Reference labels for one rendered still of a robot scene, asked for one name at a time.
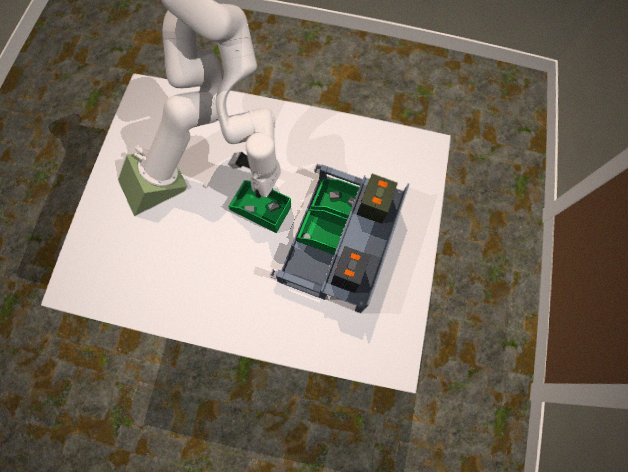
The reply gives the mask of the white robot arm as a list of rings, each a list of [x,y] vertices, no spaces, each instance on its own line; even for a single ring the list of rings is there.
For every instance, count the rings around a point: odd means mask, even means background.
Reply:
[[[226,142],[246,142],[250,160],[248,163],[245,153],[236,152],[228,165],[250,169],[254,181],[271,177],[277,169],[274,114],[269,108],[261,108],[229,116],[226,107],[229,90],[257,69],[245,13],[235,5],[214,0],[161,2],[168,10],[162,28],[167,80],[174,88],[203,85],[203,91],[181,93],[166,100],[150,152],[135,147],[135,156],[141,160],[140,175],[156,186],[174,183],[177,165],[190,141],[189,130],[219,119]],[[224,78],[218,57],[211,51],[197,51],[196,33],[217,41]]]

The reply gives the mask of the green bin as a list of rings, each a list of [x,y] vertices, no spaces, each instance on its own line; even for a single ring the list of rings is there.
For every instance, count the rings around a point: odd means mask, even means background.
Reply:
[[[276,201],[279,205],[279,209],[271,212],[268,205]],[[254,213],[245,210],[244,206],[254,206]],[[268,195],[267,197],[261,196],[260,198],[257,198],[256,191],[252,191],[251,181],[247,180],[244,180],[230,203],[230,211],[237,213],[275,233],[278,232],[290,208],[291,198],[273,189],[271,190],[271,196]]]
[[[347,218],[325,210],[310,209],[304,219],[298,241],[324,252],[335,254]],[[309,238],[303,238],[308,233]]]
[[[348,201],[350,197],[356,197],[358,189],[358,186],[339,179],[323,179],[313,200],[312,209],[325,210],[348,219],[352,209]],[[330,199],[329,193],[337,191],[339,199]]]

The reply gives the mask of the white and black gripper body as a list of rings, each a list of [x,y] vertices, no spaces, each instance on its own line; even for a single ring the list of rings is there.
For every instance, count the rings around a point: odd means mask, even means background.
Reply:
[[[254,181],[252,179],[252,172],[251,172],[251,187],[252,187],[252,191],[255,192],[256,189],[259,191],[259,194],[262,197],[267,197],[269,195],[269,193],[271,192],[272,188],[274,187],[275,183],[277,182],[280,174],[281,174],[281,168],[280,168],[280,164],[279,161],[277,160],[277,169],[276,172],[269,178],[265,178],[265,179],[257,179],[256,181]]]

